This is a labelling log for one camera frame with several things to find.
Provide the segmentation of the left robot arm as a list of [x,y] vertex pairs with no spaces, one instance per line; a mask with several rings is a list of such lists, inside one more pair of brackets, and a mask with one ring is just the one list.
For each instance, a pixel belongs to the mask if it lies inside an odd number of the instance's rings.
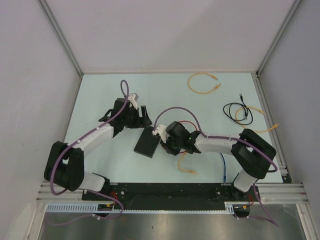
[[110,196],[107,178],[85,171],[85,158],[103,143],[111,140],[125,128],[139,129],[151,126],[147,107],[138,106],[133,100],[117,98],[96,126],[73,143],[56,141],[52,146],[44,170],[44,179],[49,181],[55,195],[66,191],[93,191],[100,200]]

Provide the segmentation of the black network switch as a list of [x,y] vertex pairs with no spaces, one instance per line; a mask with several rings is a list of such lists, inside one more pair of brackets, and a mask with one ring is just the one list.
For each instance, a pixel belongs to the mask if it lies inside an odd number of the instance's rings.
[[153,135],[153,130],[152,126],[144,128],[134,147],[133,151],[135,153],[151,159],[153,158],[161,139],[159,135]]

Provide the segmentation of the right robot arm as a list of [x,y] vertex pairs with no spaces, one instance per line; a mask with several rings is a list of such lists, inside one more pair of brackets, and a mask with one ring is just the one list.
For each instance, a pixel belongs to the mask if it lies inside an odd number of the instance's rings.
[[231,196],[242,201],[248,196],[254,183],[278,170],[273,162],[275,148],[251,129],[239,135],[205,135],[202,131],[189,132],[181,123],[174,121],[169,126],[158,125],[152,132],[160,136],[160,143],[168,154],[178,155],[181,150],[188,154],[221,153],[234,156],[241,171],[230,188]]

